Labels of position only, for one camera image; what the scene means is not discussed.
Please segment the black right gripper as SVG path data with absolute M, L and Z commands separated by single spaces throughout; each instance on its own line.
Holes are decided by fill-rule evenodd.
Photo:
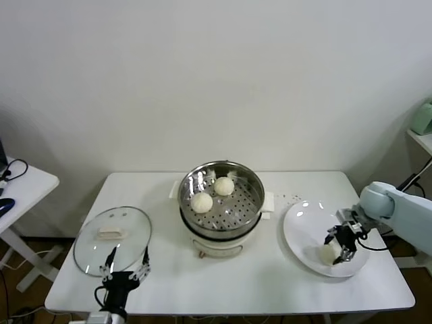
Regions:
M 357 251 L 356 241 L 360 235 L 359 231 L 353 230 L 348 225 L 336 225 L 327 230 L 324 245 L 336 239 L 340 247 L 340 255 L 333 261 L 332 265 L 350 262 Z

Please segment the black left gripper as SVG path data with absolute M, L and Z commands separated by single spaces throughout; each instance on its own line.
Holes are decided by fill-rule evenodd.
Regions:
M 134 272 L 116 271 L 111 273 L 116 251 L 117 248 L 114 247 L 107 256 L 105 263 L 99 267 L 103 280 L 101 287 L 107 292 L 106 300 L 101 304 L 101 311 L 108 311 L 111 314 L 119 315 L 121 318 L 127 318 L 126 302 L 129 293 L 138 288 L 139 281 L 143 281 L 151 272 L 149 248 L 148 246 L 145 248 L 141 265 Z

